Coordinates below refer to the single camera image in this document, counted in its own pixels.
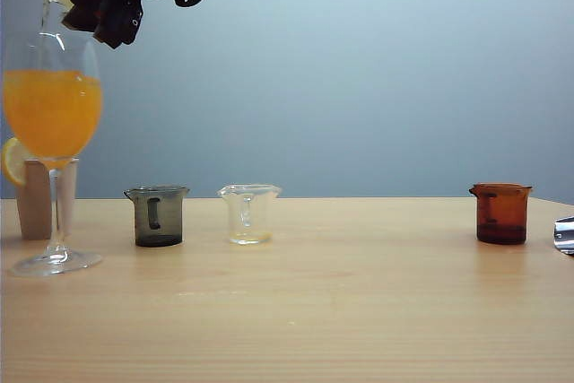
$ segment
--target wooden table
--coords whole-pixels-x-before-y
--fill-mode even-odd
[[[496,246],[472,197],[279,198],[274,240],[237,246],[222,200],[186,199],[184,243],[137,248],[128,200],[79,200],[104,261],[25,279],[45,243],[2,204],[4,383],[574,381],[572,205],[531,198],[526,244]]]

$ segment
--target gray wall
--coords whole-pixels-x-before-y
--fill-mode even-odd
[[[40,4],[3,0],[3,36],[37,27]],[[574,0],[143,8],[135,44],[98,45],[105,109],[81,197],[153,183],[215,196],[233,182],[467,196],[512,181],[574,204]]]

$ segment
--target brown beaker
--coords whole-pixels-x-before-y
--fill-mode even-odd
[[[477,198],[476,237],[492,244],[523,244],[531,190],[513,183],[475,184],[469,192]]]

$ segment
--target metal object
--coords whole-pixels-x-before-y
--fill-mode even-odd
[[[574,216],[556,221],[554,246],[565,255],[574,255]]]

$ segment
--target pale yellow liquid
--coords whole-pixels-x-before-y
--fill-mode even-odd
[[[258,244],[260,242],[266,242],[271,239],[270,232],[260,232],[256,234],[245,233],[245,232],[233,232],[230,235],[230,241],[237,244]]]
[[[28,150],[49,168],[62,168],[96,130],[100,81],[79,71],[6,71],[4,112]]]

